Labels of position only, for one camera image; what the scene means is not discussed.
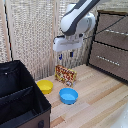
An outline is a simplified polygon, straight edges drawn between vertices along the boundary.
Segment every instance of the floor plank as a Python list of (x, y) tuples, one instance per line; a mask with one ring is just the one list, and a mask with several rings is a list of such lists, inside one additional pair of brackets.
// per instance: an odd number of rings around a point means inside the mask
[(89, 66), (74, 68), (77, 81), (73, 89), (78, 99), (73, 105), (60, 101), (59, 91), (68, 87), (54, 79), (53, 91), (45, 95), (52, 105), (51, 128), (110, 128), (128, 102), (128, 86)]

